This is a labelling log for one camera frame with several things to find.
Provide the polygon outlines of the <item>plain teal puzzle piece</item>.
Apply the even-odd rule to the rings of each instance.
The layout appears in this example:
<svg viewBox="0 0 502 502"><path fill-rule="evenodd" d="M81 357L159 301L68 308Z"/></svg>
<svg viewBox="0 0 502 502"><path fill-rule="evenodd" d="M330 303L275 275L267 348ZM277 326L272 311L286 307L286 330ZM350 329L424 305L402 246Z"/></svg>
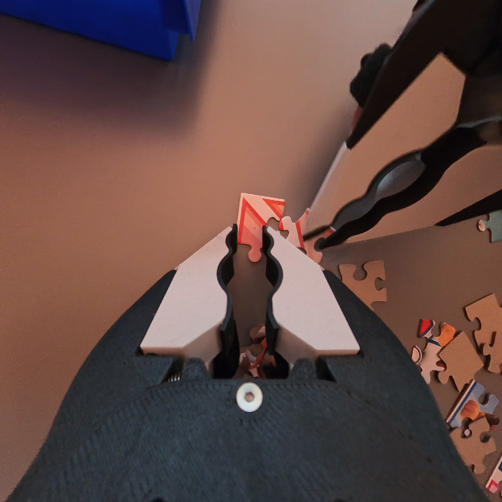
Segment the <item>plain teal puzzle piece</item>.
<svg viewBox="0 0 502 502"><path fill-rule="evenodd" d="M490 232L490 242L501 242L501 210L490 212L487 218L481 218L477 222L479 231Z"/></svg>

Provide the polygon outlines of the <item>plain brown puzzle piece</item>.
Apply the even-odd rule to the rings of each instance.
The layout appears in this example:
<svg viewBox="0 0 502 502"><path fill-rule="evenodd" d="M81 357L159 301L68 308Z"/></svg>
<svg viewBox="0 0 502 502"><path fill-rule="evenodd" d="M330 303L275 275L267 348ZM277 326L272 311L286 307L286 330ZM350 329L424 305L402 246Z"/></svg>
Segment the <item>plain brown puzzle piece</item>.
<svg viewBox="0 0 502 502"><path fill-rule="evenodd" d="M487 357L486 370L491 373L501 373L501 338L499 333L495 334L492 344L485 343L482 346L482 353Z"/></svg>
<svg viewBox="0 0 502 502"><path fill-rule="evenodd" d="M364 279L358 280L354 278L354 273L357 269L353 264L339 265L339 271L342 277L342 282L345 284L361 301L373 310L374 302L386 302L386 288L377 290L375 280L386 279L385 265L382 260L373 260L363 265L367 275Z"/></svg>
<svg viewBox="0 0 502 502"><path fill-rule="evenodd" d="M501 453L501 430L489 416L467 420L451 429L450 439L468 469L477 476L486 476Z"/></svg>
<svg viewBox="0 0 502 502"><path fill-rule="evenodd" d="M474 339L481 348L483 344L491 345L493 334L501 333L501 306L495 294L487 295L480 300L467 305L465 312L468 319L480 322L480 329L474 331Z"/></svg>
<svg viewBox="0 0 502 502"><path fill-rule="evenodd" d="M446 365L446 368L438 373L439 381L446 384L449 378L452 378L459 392L470 383L474 373L483 367L480 356L464 332L460 332L443 347L438 356Z"/></svg>

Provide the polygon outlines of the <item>white orange blue puzzle piece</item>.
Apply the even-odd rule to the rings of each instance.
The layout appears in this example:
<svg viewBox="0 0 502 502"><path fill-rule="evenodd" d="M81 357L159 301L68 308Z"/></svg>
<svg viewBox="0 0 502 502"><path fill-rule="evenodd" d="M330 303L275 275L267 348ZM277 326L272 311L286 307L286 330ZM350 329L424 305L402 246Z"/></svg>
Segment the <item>white orange blue puzzle piece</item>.
<svg viewBox="0 0 502 502"><path fill-rule="evenodd" d="M429 385L431 372L442 372L446 364L438 356L439 351L449 344L456 334L456 329L448 323L440 324L440 334L433 336L432 329L435 321L421 319L418 325L418 337L427 339L425 348L422 350L418 346L412 348L412 361L419 367L425 382Z"/></svg>

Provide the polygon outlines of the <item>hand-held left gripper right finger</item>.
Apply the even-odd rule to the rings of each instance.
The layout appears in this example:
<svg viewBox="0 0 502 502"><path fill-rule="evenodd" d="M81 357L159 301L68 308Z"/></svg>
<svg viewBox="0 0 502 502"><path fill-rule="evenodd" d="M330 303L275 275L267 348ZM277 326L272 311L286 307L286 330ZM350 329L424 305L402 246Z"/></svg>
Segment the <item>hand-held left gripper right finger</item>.
<svg viewBox="0 0 502 502"><path fill-rule="evenodd" d="M287 372L302 359L356 355L357 342L323 268L295 248L278 231L264 226L267 297L267 351Z"/></svg>

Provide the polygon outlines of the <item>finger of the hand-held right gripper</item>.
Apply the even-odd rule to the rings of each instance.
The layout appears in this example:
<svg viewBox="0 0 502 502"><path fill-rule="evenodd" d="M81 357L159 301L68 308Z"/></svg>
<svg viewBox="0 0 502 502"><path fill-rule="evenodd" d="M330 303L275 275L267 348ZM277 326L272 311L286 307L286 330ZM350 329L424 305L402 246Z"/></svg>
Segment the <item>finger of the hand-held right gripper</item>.
<svg viewBox="0 0 502 502"><path fill-rule="evenodd" d="M304 236L366 215L423 172L413 170L423 150L455 123L464 74L439 54L353 146L343 143L324 179L303 230Z"/></svg>
<svg viewBox="0 0 502 502"><path fill-rule="evenodd" d="M366 135L344 146L317 197L326 247L422 229L501 190L501 143L478 135Z"/></svg>

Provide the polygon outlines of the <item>red pink striped puzzle piece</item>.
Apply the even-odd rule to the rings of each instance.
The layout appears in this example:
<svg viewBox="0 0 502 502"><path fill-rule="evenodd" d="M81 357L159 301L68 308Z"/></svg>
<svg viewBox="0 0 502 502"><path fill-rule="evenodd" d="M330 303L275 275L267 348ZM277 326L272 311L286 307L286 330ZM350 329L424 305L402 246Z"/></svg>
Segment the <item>red pink striped puzzle piece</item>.
<svg viewBox="0 0 502 502"><path fill-rule="evenodd" d="M258 262L261 258L262 229L270 218L280 221L283 217L285 200L241 193L237 216L237 243L251 247L248 258Z"/></svg>

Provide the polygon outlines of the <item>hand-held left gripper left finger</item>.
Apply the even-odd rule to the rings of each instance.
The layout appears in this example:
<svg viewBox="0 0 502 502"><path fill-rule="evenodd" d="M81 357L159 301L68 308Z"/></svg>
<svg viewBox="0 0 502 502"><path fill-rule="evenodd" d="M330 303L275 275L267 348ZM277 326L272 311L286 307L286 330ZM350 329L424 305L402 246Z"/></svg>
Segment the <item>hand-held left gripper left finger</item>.
<svg viewBox="0 0 502 502"><path fill-rule="evenodd" d="M227 285L236 251L234 224L179 265L141 342L143 353L199 358L213 364L215 378L234 376L239 341Z"/></svg>

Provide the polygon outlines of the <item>blue plastic bin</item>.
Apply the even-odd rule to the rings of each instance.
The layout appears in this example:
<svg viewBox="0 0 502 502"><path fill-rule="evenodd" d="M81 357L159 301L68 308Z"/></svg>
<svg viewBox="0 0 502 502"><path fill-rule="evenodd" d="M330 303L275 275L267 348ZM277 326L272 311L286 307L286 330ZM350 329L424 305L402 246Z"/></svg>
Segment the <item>blue plastic bin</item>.
<svg viewBox="0 0 502 502"><path fill-rule="evenodd" d="M194 40L201 1L1 1L1 13L172 60Z"/></svg>

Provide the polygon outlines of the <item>blue orange dog puzzle piece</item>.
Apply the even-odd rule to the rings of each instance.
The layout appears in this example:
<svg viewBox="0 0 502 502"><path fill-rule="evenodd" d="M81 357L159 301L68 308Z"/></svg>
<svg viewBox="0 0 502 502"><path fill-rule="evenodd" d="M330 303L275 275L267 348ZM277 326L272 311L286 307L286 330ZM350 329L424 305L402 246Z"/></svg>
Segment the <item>blue orange dog puzzle piece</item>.
<svg viewBox="0 0 502 502"><path fill-rule="evenodd" d="M498 404L499 399L495 395L486 395L484 386L471 380L447 416L446 423L451 429L455 429L461 428L467 420L474 422L486 418L490 429L494 429L499 424L499 418L495 415Z"/></svg>

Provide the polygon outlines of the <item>deep orange edge puzzle piece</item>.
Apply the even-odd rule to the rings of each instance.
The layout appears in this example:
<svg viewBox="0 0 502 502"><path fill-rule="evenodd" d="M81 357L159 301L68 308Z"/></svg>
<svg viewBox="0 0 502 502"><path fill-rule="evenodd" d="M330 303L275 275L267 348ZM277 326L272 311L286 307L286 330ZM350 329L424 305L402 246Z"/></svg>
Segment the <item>deep orange edge puzzle piece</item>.
<svg viewBox="0 0 502 502"><path fill-rule="evenodd" d="M291 242L295 247L306 252L307 256L315 261L317 264L322 259L322 252L315 249L315 238L307 241L303 239L305 226L308 222L310 209L307 208L299 220L293 222L291 217L285 216L279 222L279 229L281 231L288 231L287 241Z"/></svg>

